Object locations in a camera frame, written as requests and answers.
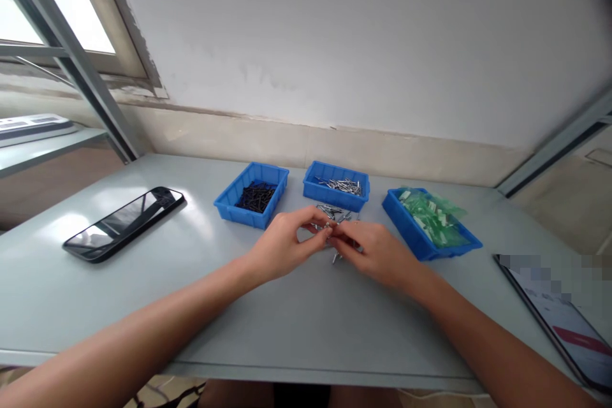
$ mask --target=phone screen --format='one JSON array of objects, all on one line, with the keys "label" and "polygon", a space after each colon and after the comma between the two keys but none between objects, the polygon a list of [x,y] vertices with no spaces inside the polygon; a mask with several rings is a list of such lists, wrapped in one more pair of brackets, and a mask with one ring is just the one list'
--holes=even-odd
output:
[{"label": "phone screen", "polygon": [[561,295],[543,291],[540,282],[505,269],[525,292],[583,378],[590,384],[612,388],[612,348],[574,305],[564,300]]},{"label": "phone screen", "polygon": [[165,187],[153,188],[68,239],[64,242],[64,248],[86,261],[106,259],[118,245],[142,232],[183,201],[183,195],[177,191]]}]

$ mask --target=power strip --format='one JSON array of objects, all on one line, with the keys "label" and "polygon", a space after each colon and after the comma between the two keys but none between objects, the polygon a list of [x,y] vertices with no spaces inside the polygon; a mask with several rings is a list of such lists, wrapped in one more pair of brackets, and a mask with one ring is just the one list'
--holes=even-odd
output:
[{"label": "power strip", "polygon": [[69,119],[52,113],[0,119],[0,147],[71,134],[78,130]]}]

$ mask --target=hand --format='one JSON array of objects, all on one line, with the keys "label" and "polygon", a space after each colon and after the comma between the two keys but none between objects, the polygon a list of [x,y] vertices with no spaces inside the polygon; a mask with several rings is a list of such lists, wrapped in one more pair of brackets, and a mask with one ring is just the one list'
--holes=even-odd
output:
[{"label": "hand", "polygon": [[[363,247],[363,252],[353,247]],[[411,287],[430,271],[382,224],[344,221],[329,243],[362,273],[388,287],[411,293]]]},{"label": "hand", "polygon": [[[325,226],[327,222],[335,225],[315,206],[278,214],[245,257],[254,263],[255,269],[263,276],[263,282],[287,275],[325,247],[327,238],[332,235],[332,227],[317,231],[311,224]],[[315,235],[300,243],[296,234],[300,227]]]}]

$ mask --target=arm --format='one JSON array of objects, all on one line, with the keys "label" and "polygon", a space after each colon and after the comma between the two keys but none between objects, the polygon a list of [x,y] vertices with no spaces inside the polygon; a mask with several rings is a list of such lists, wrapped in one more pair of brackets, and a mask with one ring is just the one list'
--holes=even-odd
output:
[{"label": "arm", "polygon": [[331,228],[298,243],[296,231],[329,221],[307,207],[279,214],[257,244],[201,280],[58,354],[0,392],[3,408],[122,407],[208,322],[263,283],[322,249]]},{"label": "arm", "polygon": [[383,225],[343,222],[330,242],[357,269],[427,309],[500,408],[601,406],[420,263]]}]

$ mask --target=window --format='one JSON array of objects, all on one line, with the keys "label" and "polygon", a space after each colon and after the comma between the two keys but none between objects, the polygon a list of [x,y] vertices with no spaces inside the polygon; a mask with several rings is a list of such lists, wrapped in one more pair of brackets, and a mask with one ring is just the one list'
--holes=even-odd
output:
[{"label": "window", "polygon": [[[140,47],[140,54],[136,49],[135,42],[143,43],[140,32],[134,26],[130,30],[126,26],[122,12],[129,14],[127,5],[120,11],[122,5],[115,0],[55,1],[100,73],[149,78],[153,86],[161,86],[144,46]],[[42,43],[13,0],[0,0],[0,8],[3,12],[0,43]],[[51,58],[29,60],[42,66],[55,66]]]}]

